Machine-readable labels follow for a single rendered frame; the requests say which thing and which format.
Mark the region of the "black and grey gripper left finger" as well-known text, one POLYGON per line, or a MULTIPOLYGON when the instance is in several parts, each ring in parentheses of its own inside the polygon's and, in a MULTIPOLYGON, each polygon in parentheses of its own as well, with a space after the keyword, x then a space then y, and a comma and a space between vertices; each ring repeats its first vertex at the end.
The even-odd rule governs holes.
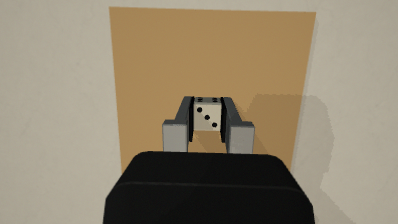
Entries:
POLYGON ((175 119, 162 124, 163 151, 188 152, 193 139, 194 96, 184 96, 175 119))

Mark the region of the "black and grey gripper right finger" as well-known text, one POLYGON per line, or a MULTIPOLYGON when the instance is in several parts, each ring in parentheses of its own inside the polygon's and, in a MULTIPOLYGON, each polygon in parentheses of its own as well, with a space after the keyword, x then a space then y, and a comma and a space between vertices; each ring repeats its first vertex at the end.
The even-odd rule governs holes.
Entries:
POLYGON ((253 154, 255 126, 251 121, 242 121, 231 97, 220 97, 221 141, 227 153, 253 154))

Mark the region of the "tan flat mat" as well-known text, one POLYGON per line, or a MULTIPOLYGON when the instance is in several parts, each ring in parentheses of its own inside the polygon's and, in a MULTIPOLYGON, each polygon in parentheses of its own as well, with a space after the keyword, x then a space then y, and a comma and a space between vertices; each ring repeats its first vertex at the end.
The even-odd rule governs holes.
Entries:
POLYGON ((109 7, 121 172, 163 151, 184 96, 231 97, 288 170, 316 12, 109 7))

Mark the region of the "white die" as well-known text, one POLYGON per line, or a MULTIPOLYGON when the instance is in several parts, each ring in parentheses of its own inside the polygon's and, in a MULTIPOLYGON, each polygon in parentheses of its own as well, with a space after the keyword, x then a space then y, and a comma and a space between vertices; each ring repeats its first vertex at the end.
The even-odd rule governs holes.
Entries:
POLYGON ((195 97, 193 130, 220 131, 221 107, 219 97, 195 97))

